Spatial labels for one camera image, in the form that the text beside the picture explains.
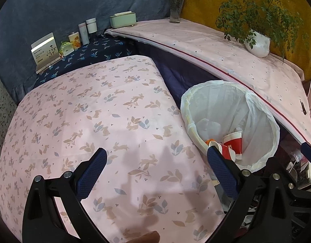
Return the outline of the person's left hand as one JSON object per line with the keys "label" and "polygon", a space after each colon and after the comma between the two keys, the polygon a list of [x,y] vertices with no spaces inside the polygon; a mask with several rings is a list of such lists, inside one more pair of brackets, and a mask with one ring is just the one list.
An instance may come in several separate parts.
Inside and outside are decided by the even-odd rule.
{"label": "person's left hand", "polygon": [[128,240],[126,243],[159,243],[160,234],[157,231],[151,231],[138,238]]}

